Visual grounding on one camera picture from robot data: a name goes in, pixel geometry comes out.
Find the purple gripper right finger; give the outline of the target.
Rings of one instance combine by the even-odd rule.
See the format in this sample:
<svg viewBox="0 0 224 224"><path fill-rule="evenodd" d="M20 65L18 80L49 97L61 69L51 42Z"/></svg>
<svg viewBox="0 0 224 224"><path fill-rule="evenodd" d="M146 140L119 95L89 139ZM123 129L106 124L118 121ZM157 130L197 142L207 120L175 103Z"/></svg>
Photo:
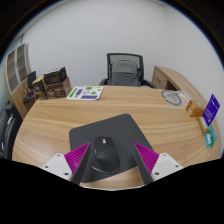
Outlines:
<svg viewBox="0 0 224 224"><path fill-rule="evenodd" d="M182 169L169 154L158 154L137 142L134 142L132 153L145 185Z"/></svg>

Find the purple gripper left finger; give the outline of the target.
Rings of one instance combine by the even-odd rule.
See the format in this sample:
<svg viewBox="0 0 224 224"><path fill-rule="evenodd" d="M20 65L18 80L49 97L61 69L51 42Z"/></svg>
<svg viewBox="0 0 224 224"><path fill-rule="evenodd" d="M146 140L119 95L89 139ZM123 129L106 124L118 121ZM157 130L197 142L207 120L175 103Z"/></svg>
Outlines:
<svg viewBox="0 0 224 224"><path fill-rule="evenodd" d="M69 153L56 154L42 169L79 185L91 152L91 143L85 143Z"/></svg>

